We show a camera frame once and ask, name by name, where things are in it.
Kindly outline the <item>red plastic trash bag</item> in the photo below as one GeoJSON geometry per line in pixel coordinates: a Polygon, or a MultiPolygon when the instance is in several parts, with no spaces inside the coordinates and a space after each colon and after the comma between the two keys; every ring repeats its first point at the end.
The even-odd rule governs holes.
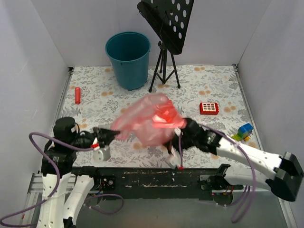
{"type": "Polygon", "coordinates": [[[186,120],[164,93],[147,94],[130,105],[111,125],[120,131],[118,140],[134,134],[141,144],[159,146],[170,141],[176,128],[184,128],[186,120]]]}

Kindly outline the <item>teal plastic trash bin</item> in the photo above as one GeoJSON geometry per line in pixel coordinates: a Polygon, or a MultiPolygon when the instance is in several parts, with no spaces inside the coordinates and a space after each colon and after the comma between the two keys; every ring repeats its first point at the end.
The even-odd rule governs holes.
{"type": "Polygon", "coordinates": [[[119,86],[128,91],[144,86],[148,78],[150,49],[149,39],[137,32],[122,32],[108,39],[105,52],[119,86]]]}

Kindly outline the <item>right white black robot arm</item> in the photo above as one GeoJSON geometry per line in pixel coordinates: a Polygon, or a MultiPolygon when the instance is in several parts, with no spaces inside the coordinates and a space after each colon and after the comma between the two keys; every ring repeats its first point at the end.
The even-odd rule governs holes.
{"type": "Polygon", "coordinates": [[[221,164],[216,174],[200,179],[204,190],[226,190],[243,185],[269,190],[289,202],[296,200],[304,171],[294,154],[286,152],[279,155],[261,151],[223,132],[202,126],[191,118],[185,118],[185,122],[181,133],[174,134],[164,144],[171,155],[168,164],[173,169],[182,166],[183,150],[196,147],[202,152],[232,159],[249,167],[248,171],[241,171],[230,164],[221,164]]]}

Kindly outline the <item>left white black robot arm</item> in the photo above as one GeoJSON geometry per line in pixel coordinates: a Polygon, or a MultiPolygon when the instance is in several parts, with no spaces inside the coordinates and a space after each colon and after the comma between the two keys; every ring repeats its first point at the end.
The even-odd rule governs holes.
{"type": "Polygon", "coordinates": [[[74,228],[89,192],[97,191],[100,195],[104,190],[114,190],[116,181],[113,175],[102,175],[97,167],[83,166],[76,173],[74,187],[67,197],[76,153],[87,149],[99,161],[107,161],[111,156],[109,145],[119,132],[100,127],[91,132],[81,131],[73,117],[62,117],[56,120],[53,134],[42,159],[42,205],[37,227],[74,228]]]}

